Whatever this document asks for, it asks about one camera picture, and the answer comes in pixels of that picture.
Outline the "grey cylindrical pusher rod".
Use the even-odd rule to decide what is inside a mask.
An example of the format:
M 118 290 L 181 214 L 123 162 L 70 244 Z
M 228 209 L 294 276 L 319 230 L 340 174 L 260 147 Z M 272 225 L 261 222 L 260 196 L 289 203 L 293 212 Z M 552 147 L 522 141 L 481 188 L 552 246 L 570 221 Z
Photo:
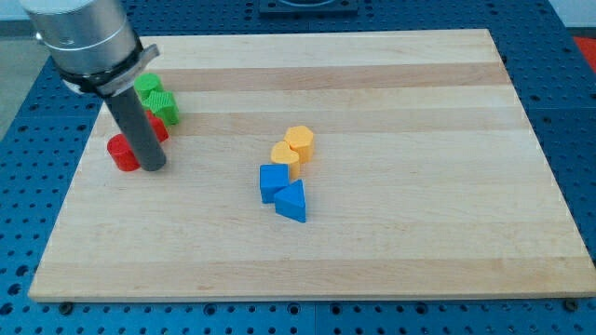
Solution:
M 146 171 L 157 171 L 167 163 L 150 121 L 133 87 L 104 99 L 132 152 Z

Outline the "black clamp with grey flange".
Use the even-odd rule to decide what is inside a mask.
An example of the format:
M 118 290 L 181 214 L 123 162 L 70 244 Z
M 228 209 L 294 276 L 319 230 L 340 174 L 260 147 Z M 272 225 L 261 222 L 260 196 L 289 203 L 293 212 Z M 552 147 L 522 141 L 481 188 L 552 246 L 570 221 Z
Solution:
M 77 94 L 92 93 L 101 98 L 119 95 L 134 85 L 136 78 L 147 65 L 160 55 L 156 44 L 144 47 L 137 39 L 137 46 L 122 62 L 103 72 L 75 74 L 55 67 L 65 85 Z

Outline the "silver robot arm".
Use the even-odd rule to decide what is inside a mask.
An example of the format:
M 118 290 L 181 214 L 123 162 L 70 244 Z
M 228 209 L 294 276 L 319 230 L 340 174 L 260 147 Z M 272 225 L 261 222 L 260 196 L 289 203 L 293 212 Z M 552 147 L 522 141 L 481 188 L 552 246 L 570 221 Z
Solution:
M 144 46 L 117 0 L 20 0 L 72 91 L 106 103 L 142 169 L 157 171 L 167 157 L 134 90 L 157 45 Z

